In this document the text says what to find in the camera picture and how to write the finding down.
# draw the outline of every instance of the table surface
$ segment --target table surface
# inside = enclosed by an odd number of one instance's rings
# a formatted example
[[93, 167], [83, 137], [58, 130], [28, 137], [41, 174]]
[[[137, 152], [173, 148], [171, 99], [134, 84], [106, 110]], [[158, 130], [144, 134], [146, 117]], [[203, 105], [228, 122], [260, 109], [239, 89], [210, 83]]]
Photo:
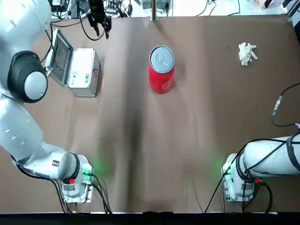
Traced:
[[[85, 21], [89, 34], [93, 34]], [[113, 19], [108, 40], [88, 40], [80, 25], [62, 32], [75, 47], [96, 49], [103, 69], [96, 98], [76, 98], [52, 78], [43, 100], [26, 105], [44, 141], [86, 155], [107, 184], [113, 211], [205, 210], [227, 156], [247, 141], [290, 135], [276, 128], [271, 113], [281, 91], [299, 81], [300, 48], [284, 15]], [[257, 61], [243, 67], [238, 44], [257, 45]], [[42, 57], [49, 40], [33, 50]], [[167, 45], [175, 55], [174, 87], [151, 91], [149, 53]], [[290, 90], [277, 120], [299, 121], [300, 105]], [[0, 211], [61, 211], [52, 184], [23, 176], [0, 151]], [[272, 211], [299, 211], [300, 180], [266, 179]], [[263, 188], [249, 211], [265, 211]], [[219, 188], [209, 211], [223, 211]], [[103, 211], [96, 192], [78, 211]], [[226, 211], [240, 211], [226, 203]]]

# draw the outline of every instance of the case lid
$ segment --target case lid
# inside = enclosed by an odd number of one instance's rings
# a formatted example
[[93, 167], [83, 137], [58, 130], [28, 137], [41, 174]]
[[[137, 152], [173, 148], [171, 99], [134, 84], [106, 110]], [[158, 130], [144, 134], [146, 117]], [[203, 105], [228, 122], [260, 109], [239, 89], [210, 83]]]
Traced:
[[52, 45], [46, 58], [45, 67], [50, 76], [62, 86], [67, 86], [74, 47], [62, 34], [60, 29], [53, 30]]

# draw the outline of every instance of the can lid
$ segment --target can lid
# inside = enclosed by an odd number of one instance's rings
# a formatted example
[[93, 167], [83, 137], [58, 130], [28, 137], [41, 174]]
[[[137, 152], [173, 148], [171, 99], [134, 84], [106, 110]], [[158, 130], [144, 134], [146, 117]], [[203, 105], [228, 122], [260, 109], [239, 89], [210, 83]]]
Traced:
[[166, 46], [157, 46], [150, 54], [150, 63], [156, 72], [167, 73], [174, 66], [174, 54]]

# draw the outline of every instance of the green label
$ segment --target green label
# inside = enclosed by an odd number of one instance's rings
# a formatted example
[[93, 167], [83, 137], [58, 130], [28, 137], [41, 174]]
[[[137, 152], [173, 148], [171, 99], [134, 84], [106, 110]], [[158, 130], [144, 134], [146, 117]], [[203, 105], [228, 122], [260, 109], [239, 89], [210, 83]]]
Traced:
[[89, 74], [86, 74], [85, 75], [85, 83], [88, 83], [89, 82]]

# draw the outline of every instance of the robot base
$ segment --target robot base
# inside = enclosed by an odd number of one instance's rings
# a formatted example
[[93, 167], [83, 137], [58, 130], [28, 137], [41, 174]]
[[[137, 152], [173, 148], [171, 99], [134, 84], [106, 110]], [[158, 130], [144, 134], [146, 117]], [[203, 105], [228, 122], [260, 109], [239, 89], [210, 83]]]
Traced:
[[[74, 181], [72, 190], [69, 193], [63, 195], [63, 201], [67, 203], [90, 203], [93, 194], [93, 186], [85, 185], [83, 182], [93, 182], [93, 177], [84, 175], [84, 172], [94, 173], [95, 168], [89, 164], [88, 159], [84, 155], [77, 155], [80, 161], [80, 169], [78, 176]], [[69, 187], [70, 185], [63, 184], [63, 189]]]
[[[224, 173], [230, 166], [230, 163], [234, 159], [236, 154], [231, 154], [226, 163], [221, 167], [221, 175]], [[223, 193], [227, 202], [242, 202], [243, 201], [243, 187], [244, 181], [239, 177], [236, 171], [236, 163], [230, 166], [230, 169], [227, 171], [227, 175], [223, 178]], [[250, 201], [253, 198], [254, 184], [246, 184], [244, 202]]]

